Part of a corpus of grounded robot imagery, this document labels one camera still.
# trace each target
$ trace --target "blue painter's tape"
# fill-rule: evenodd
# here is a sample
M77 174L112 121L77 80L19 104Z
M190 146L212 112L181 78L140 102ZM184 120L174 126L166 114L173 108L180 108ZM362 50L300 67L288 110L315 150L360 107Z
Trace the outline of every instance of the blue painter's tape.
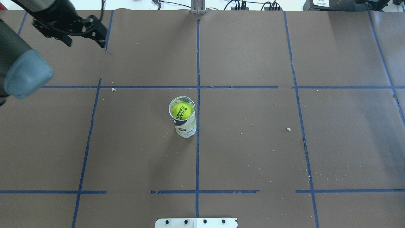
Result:
M115 89L197 89L196 86L101 86L100 88Z
M278 89L278 86L201 86L201 89Z
M292 89L391 89L390 86L293 86Z
M200 19L197 20L197 119L196 119L196 218L199 217L200 188Z
M298 89L297 89L297 79L295 75L295 70L294 70L294 65L292 63L292 50L291 50L291 42L290 42L290 34L288 32L288 23L287 23L287 15L286 12L283 11L284 13L284 23L286 26L286 34L287 34L287 43L288 43L288 51L290 53L290 62L291 62L291 70L292 70L292 75L294 76L294 86L295 86L295 95L297 99L297 106L298 106L298 114L300 116L300 124L301 124L301 131L303 134L303 140L304 140L304 148L305 148L305 156L307 158L307 171L308 171L308 178L309 178L309 186L311 188L311 198L312 198L312 208L313 208L313 214L315 218L315 226L316 228L319 228L319 220L318 220L318 210L316 209L316 200L315 200L315 194L313 192L313 183L312 183L312 174L311 174L311 164L309 163L309 154L308 154L308 147L307 147L307 139L305 137L305 129L304 129L304 122L303 122L303 116L301 112L301 104L300 104L300 99L299 99L299 94L298 94Z
M405 189L320 189L314 193L405 193ZM311 190L295 190L295 193L311 193Z
M151 191L151 194L195 194L195 190L159 190Z
M73 213L72 228L75 228L75 226L76 226L77 212L79 210L80 195L81 195L81 190L82 190L82 187L83 187L84 172L86 170L87 156L89 154L90 139L92 137L92 132L93 132L94 116L96 114L96 108L97 108L97 103L98 103L98 95L100 94L100 86L101 86L101 78L98 81L96 98L95 98L94 107L93 107L92 120L90 122L90 130L89 130L89 135L87 137L86 151L84 153L83 167L81 169L81 175L80 175L79 192L78 192L77 198L76 198L75 212Z
M378 41L378 38L377 38L377 34L375 33L373 18L371 17L371 12L368 11L368 13L369 13L369 19L370 19L370 24L371 24L371 30L373 31L375 43L377 44L378 52L380 53L381 60L382 60L382 63L383 63L383 65L384 65L385 72L387 73L387 77L388 77L388 80L389 80L390 85L391 85L391 88L392 88L392 93L394 94L394 99L395 99L395 102L396 102L396 106L397 106L397 108L398 108L398 110L399 110L399 115L401 116L402 124L403 124L403 126L405 127L404 114L403 114L403 112L402 112L401 105L400 105L400 103L399 103L399 101L398 101L398 96L396 95L396 91L395 91L395 88L394 88L394 84L392 83L391 75L390 75L390 72L388 71L388 67L387 67L387 64L386 64L386 62L385 62L384 55L383 55L382 50L381 50L381 47L380 47L380 45L379 45L379 41Z
M114 10L111 10L110 24L108 25L107 38L105 40L105 50L108 51L108 42L110 41L111 25L113 24Z
M78 194L79 191L64 190L0 190L0 194ZM107 194L107 191L81 191L82 194Z
M27 14L28 14L27 12L24 14L23 21L21 22L20 29L18 30L18 33L17 33L18 35L21 34L21 30L23 29L25 19L27 18Z
M200 190L200 194L256 194L258 192L260 192L260 190Z
M42 86L45 89L97 89L97 86Z
M260 190L199 190L199 194L256 194ZM151 194L195 194L194 190L159 190L151 191Z

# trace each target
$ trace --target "tennis ball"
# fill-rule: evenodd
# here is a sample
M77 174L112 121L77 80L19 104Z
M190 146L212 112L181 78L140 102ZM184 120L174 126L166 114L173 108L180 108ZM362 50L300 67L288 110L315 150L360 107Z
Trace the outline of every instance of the tennis ball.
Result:
M193 106L185 101L181 101L172 108L172 115L179 120L185 120L193 113Z

